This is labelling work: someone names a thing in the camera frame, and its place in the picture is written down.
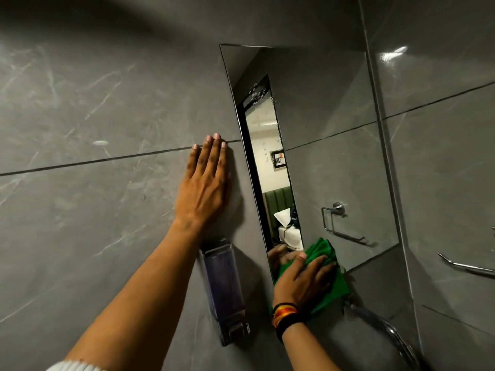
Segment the green microfibre cleaning cloth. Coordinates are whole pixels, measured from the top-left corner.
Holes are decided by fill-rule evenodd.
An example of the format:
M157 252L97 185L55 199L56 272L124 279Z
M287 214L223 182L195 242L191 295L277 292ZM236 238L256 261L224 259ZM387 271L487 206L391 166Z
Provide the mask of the green microfibre cleaning cloth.
M327 256L326 263L336 262L338 266L331 289L317 300L310 311L299 312L301 315L304 316L305 319L309 319L316 316L333 301L348 295L350 293L350 290L338 264L336 251L327 239L322 237L318 238L315 243L313 243L302 252L306 253L307 255L307 264L316 259L318 256L325 255ZM291 263L291 261L286 260L289 253L292 252L288 250L287 246L282 244L273 247L268 252L268 261L275 284Z

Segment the person's right forearm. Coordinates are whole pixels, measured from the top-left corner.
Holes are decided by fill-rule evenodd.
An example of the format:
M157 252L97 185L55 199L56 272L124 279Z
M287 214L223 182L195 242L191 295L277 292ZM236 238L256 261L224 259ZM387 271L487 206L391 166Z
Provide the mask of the person's right forearm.
M303 323L289 326L282 342L294 371L341 371Z

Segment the person's right hand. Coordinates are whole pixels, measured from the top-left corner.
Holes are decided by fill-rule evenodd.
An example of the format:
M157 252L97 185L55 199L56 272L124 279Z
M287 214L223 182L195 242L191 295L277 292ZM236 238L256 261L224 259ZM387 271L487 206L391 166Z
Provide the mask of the person's right hand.
M298 253L304 252L289 253L286 260L291 261ZM306 264L302 273L287 273L285 270L275 284L272 307L280 303L293 303L299 312L310 311L317 300L331 289L335 279L337 263L326 261L327 256L321 255Z

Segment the frameless wall mirror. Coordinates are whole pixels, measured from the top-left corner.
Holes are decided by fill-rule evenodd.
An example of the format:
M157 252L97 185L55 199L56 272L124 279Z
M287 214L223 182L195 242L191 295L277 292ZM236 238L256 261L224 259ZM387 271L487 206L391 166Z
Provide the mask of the frameless wall mirror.
M220 46L263 231L292 249L330 241L341 269L399 241L366 54Z

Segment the clear wall soap dispenser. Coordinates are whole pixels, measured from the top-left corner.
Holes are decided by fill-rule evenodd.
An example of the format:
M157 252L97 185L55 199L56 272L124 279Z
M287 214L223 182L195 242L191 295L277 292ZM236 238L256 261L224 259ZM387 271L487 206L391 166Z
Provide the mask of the clear wall soap dispenser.
M199 264L220 343L226 347L250 333L232 243L226 238L206 240L200 247Z

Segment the multicoloured thread wristband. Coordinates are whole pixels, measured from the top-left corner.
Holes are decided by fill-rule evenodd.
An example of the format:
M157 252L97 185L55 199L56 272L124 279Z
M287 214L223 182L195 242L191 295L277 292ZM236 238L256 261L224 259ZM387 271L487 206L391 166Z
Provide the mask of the multicoloured thread wristband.
M277 328L281 320L287 316L298 314L299 310L293 303L280 303L273 308L272 325Z

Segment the chrome wall rail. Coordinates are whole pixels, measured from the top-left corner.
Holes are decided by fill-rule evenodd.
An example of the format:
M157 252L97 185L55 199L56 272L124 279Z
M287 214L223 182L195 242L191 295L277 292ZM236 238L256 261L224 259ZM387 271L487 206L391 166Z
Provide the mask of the chrome wall rail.
M438 256L449 266L462 270L464 272L470 273L470 274L476 274L476 275L481 275L484 277L488 277L491 279L495 279L495 269L490 269L490 268L483 268L483 267L476 267L476 266L471 266L467 264L462 264L462 263L457 263L453 262L450 260L448 257L445 255L438 253Z

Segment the person's left forearm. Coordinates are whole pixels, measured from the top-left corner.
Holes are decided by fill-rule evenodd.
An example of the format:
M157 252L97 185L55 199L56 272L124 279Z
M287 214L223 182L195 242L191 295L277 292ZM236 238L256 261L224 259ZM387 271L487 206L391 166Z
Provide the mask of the person's left forearm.
M172 224L65 360L87 362L106 371L161 371L203 233Z

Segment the black wristband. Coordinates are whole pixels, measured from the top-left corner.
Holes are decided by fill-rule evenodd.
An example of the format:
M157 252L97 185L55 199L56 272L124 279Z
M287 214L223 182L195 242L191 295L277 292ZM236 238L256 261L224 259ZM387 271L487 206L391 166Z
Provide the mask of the black wristband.
M287 312L285 314L282 313L281 316L274 318L273 326L275 328L277 338L281 343L283 343L283 334L285 331L290 326L298 323L304 324L304 316L296 312Z

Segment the white knitted sleeve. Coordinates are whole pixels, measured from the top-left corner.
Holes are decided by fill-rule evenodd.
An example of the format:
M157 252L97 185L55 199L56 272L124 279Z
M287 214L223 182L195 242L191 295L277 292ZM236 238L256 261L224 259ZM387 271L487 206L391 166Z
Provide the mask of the white knitted sleeve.
M97 367L83 361L64 360L53 364L46 371L106 371L103 368Z

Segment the person's left hand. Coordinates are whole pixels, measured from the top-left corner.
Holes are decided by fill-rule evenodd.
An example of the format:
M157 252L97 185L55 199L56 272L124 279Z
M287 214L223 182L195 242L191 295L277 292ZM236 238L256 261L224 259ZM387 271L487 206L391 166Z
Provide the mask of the person's left hand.
M202 232L213 224L227 205L231 177L227 167L227 143L221 137L221 152L215 176L207 174L207 161L214 135L207 135L200 147L194 175L185 175L175 203L173 227Z

